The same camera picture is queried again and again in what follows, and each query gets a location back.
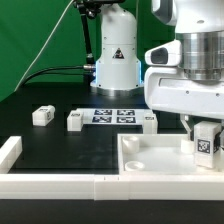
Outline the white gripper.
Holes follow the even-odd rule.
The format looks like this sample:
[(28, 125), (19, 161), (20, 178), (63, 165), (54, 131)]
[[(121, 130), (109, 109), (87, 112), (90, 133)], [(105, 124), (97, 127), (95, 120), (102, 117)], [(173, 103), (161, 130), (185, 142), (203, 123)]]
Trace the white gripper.
[(194, 128), (190, 115), (224, 119), (224, 71), (220, 80), (193, 81), (178, 67), (181, 43), (174, 40), (145, 53), (149, 68), (144, 77), (144, 98), (152, 110), (181, 114), (188, 139)]

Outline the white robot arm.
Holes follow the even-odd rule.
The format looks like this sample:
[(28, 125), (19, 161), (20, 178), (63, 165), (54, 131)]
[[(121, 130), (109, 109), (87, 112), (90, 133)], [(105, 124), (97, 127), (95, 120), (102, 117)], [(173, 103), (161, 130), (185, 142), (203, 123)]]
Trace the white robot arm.
[(118, 4), (101, 6), (101, 56), (91, 88), (101, 94), (144, 90), (154, 110), (224, 121), (224, 0), (151, 0), (150, 40), (141, 71), (137, 22)]

